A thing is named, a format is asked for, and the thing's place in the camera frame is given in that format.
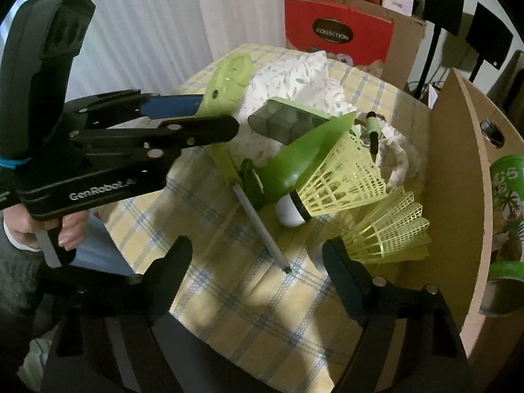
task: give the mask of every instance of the white cuff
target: white cuff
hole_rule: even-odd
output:
[[[21,244],[15,238],[13,238],[11,232],[9,231],[7,226],[5,225],[5,220],[4,220],[4,232],[5,232],[5,236],[7,236],[7,239],[9,239],[9,242],[14,247],[18,248],[19,250],[28,250],[28,251],[33,251],[35,253],[37,253],[38,251],[41,251],[41,248],[31,248],[30,246]]]

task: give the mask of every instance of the brown oval label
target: brown oval label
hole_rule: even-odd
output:
[[[336,44],[349,43],[353,39],[350,27],[334,19],[317,19],[313,22],[313,31],[321,39]]]

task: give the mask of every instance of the blue cord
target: blue cord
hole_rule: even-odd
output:
[[[6,168],[8,170],[14,170],[19,165],[27,164],[30,160],[31,158],[25,158],[25,160],[10,160],[0,157],[0,167]]]

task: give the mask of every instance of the table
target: table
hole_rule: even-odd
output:
[[[299,52],[245,44],[259,69]],[[216,61],[185,82],[177,94],[202,94]],[[329,61],[359,110],[373,110],[412,141],[421,173],[410,188],[422,192],[429,141],[429,109],[388,83]],[[184,150],[167,187],[100,209],[117,247],[136,272],[162,257],[177,236],[193,243],[193,261],[171,313],[193,334],[248,373],[281,391],[327,393],[340,378],[360,328],[349,320],[329,279],[316,271],[307,249],[325,239],[326,218],[297,229],[281,227],[272,206],[260,215],[291,262],[285,275],[272,259],[232,191],[204,149]],[[398,265],[378,265],[390,279]]]

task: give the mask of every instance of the green can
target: green can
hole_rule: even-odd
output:
[[[480,310],[504,316],[524,306],[524,157],[508,155],[489,168],[493,241]]]

